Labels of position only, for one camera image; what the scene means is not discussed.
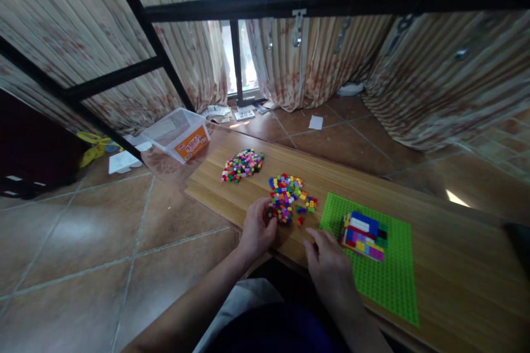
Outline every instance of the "green baseplate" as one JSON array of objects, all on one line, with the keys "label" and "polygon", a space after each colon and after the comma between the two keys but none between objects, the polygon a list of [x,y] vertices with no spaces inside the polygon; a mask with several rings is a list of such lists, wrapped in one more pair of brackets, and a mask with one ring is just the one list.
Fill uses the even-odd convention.
[{"label": "green baseplate", "polygon": [[358,211],[388,227],[388,248],[382,263],[344,248],[344,252],[352,260],[357,289],[387,310],[419,327],[410,225],[328,193],[320,228],[330,231],[338,239],[342,217],[351,211]]}]

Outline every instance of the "hand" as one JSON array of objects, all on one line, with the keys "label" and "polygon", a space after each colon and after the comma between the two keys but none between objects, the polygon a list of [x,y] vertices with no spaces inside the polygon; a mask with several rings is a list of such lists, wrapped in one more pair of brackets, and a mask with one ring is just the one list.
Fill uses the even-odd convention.
[{"label": "hand", "polygon": [[351,315],[362,310],[363,304],[355,287],[352,263],[328,231],[307,228],[315,244],[304,242],[309,273],[320,300],[332,317]]},{"label": "hand", "polygon": [[265,213],[270,202],[270,197],[263,197],[252,203],[247,211],[237,249],[249,261],[249,266],[263,255],[274,241],[277,219],[272,218],[268,225],[265,224]]}]

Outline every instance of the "window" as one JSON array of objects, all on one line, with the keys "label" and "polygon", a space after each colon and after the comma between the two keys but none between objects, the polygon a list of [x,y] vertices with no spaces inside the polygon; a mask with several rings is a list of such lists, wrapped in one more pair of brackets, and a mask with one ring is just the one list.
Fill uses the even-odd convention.
[{"label": "window", "polygon": [[[236,72],[234,68],[234,52],[232,50],[232,35],[230,32],[230,21],[221,21],[221,37],[222,45],[225,51],[225,67],[228,78],[228,94],[229,98],[237,96]],[[247,26],[245,21],[239,21],[239,43],[241,54],[241,77],[243,92],[240,98],[252,97],[259,95],[258,81],[256,68],[254,67],[254,60],[250,49],[250,41],[248,39]]]}]

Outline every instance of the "blue brick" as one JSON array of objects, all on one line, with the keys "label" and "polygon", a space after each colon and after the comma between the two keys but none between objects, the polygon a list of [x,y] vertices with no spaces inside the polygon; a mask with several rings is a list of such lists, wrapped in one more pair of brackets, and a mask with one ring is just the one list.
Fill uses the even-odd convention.
[{"label": "blue brick", "polygon": [[357,211],[352,212],[352,217],[355,217],[362,222],[366,222],[368,226],[370,227],[370,229],[368,230],[368,233],[370,233],[373,236],[377,236],[377,230],[379,229],[379,222]]},{"label": "blue brick", "polygon": [[346,232],[346,240],[351,242],[353,241],[353,230],[348,229]]}]

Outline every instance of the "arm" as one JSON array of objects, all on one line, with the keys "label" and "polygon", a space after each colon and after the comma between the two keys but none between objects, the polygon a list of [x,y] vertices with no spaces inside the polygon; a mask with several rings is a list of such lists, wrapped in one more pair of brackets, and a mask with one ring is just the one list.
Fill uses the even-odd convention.
[{"label": "arm", "polygon": [[269,202],[265,197],[250,206],[237,248],[127,345],[124,353],[195,348],[235,283],[274,240],[277,220],[272,218],[266,226],[263,217]]},{"label": "arm", "polygon": [[375,320],[364,309],[352,273],[352,263],[328,231],[307,232],[317,248],[305,241],[308,267],[320,300],[335,321],[350,350],[392,353]]}]

